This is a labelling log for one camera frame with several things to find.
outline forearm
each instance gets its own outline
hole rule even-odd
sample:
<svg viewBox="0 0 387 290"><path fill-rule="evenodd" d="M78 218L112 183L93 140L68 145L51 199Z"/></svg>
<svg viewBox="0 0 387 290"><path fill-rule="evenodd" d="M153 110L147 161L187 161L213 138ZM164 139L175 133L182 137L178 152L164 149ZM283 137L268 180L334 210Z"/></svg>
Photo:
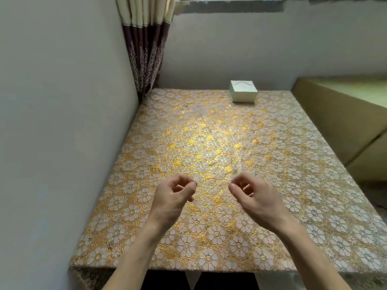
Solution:
<svg viewBox="0 0 387 290"><path fill-rule="evenodd" d="M350 290L304 226L291 222L277 232L308 290Z"/></svg>
<svg viewBox="0 0 387 290"><path fill-rule="evenodd" d="M132 246L120 259L117 269L103 290L139 290L161 239L158 228L150 222L138 232Z"/></svg>

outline curtain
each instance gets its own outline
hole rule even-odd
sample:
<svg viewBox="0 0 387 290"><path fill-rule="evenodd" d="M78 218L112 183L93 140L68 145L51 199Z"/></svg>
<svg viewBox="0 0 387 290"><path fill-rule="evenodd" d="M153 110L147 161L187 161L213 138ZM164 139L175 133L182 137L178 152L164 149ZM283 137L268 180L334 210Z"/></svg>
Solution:
<svg viewBox="0 0 387 290"><path fill-rule="evenodd" d="M140 103L160 72L175 0L117 0Z"/></svg>

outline wall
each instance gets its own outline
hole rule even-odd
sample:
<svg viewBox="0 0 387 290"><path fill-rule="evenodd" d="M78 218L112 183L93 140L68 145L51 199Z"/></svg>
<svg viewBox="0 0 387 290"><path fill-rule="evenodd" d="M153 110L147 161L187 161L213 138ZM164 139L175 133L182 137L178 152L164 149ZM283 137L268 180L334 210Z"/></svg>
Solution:
<svg viewBox="0 0 387 290"><path fill-rule="evenodd" d="M115 0L1 0L0 36L0 288L73 289L138 108Z"/></svg>
<svg viewBox="0 0 387 290"><path fill-rule="evenodd" d="M290 90L299 76L384 71L387 2L288 1L282 13L174 16L160 87Z"/></svg>

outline floral tablecloth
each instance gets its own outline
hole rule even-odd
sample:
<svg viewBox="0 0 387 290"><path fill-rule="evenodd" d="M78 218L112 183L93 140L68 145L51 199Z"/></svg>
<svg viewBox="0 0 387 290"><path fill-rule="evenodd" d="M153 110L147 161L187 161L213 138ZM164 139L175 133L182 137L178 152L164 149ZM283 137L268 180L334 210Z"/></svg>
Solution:
<svg viewBox="0 0 387 290"><path fill-rule="evenodd" d="M340 272L387 272L386 224L291 92L233 104L226 90L174 89L155 89L142 103L70 267L100 288L145 223L158 182L180 172L198 182L196 200L150 268L295 270L281 241L227 189L242 171L274 184Z"/></svg>

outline hand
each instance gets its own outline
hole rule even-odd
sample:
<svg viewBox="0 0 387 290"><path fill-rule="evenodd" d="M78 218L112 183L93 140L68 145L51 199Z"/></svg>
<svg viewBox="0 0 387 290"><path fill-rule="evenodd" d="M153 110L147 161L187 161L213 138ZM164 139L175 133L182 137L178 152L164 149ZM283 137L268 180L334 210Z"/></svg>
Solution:
<svg viewBox="0 0 387 290"><path fill-rule="evenodd" d="M179 219L185 203L193 201L195 191L195 180L185 174L173 175L159 183L146 223L157 228L160 238Z"/></svg>
<svg viewBox="0 0 387 290"><path fill-rule="evenodd" d="M258 225L278 234L289 223L297 223L270 182L243 172L230 182L228 188Z"/></svg>

